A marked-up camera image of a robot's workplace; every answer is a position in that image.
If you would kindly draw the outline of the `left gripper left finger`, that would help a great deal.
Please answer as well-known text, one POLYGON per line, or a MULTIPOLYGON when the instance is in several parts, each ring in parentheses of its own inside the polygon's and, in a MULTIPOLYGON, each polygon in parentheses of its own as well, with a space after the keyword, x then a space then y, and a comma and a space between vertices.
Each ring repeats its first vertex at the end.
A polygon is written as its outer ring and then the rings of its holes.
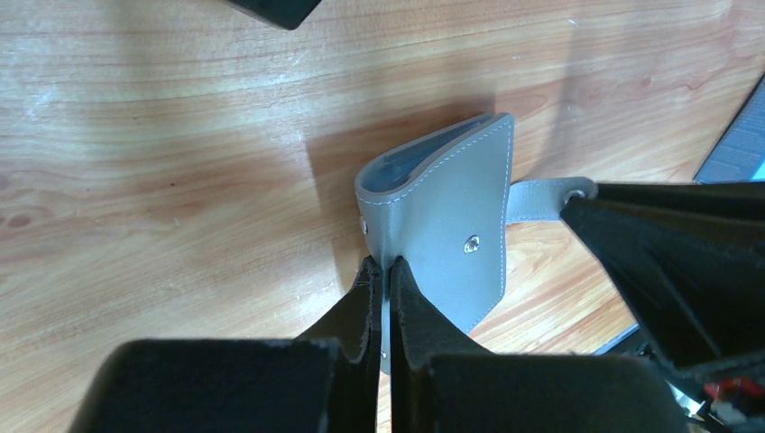
POLYGON ((74 432, 371 432, 383 280, 363 260, 347 294, 292 339, 142 339, 107 357, 74 432))

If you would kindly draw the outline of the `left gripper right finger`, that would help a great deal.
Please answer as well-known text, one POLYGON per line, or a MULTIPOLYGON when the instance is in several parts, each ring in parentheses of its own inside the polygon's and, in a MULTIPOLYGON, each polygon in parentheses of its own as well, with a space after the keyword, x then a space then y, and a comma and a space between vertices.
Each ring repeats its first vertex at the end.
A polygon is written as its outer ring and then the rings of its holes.
POLYGON ((390 271, 396 432, 684 432, 665 380, 626 356, 498 355, 390 271))

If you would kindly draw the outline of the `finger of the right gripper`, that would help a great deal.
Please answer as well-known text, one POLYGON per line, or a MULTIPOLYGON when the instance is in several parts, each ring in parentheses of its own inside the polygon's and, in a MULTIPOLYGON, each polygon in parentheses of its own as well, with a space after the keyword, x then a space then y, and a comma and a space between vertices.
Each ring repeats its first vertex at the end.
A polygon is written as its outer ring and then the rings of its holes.
POLYGON ((603 184, 563 221, 603 266, 659 362, 764 377, 764 186, 603 184))

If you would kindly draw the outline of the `blue card on table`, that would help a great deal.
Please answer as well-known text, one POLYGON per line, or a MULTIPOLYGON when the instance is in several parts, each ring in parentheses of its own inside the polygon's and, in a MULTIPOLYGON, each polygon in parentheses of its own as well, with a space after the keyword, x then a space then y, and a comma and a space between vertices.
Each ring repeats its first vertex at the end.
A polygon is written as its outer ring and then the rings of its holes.
POLYGON ((708 154, 694 182, 764 181, 764 77, 708 154))

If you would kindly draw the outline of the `black organizer tray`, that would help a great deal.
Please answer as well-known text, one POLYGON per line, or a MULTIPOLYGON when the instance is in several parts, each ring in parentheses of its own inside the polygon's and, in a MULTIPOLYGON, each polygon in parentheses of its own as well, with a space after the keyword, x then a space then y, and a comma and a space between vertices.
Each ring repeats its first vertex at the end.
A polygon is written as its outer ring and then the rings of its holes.
POLYGON ((226 0, 237 10, 284 30, 297 29, 321 0, 226 0))

